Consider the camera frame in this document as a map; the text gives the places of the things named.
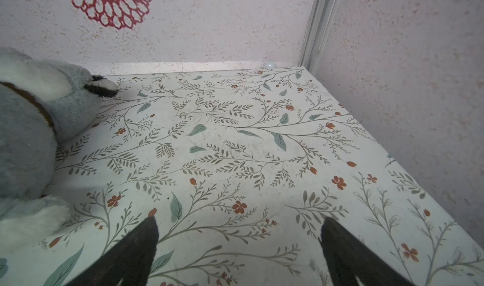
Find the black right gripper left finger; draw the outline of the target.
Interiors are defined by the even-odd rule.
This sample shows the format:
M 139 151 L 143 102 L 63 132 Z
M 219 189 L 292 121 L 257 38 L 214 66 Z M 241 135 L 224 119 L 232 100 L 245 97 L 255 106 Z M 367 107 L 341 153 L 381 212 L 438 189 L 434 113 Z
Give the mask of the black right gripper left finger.
M 146 218 L 67 285 L 146 285 L 158 238 L 155 218 Z

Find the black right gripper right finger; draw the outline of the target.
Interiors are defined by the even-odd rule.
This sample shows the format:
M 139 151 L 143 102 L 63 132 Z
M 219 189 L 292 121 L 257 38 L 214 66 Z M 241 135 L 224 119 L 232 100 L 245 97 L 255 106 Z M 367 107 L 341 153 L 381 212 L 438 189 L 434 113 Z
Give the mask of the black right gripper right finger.
M 412 285 L 332 218 L 321 227 L 320 245 L 334 285 Z

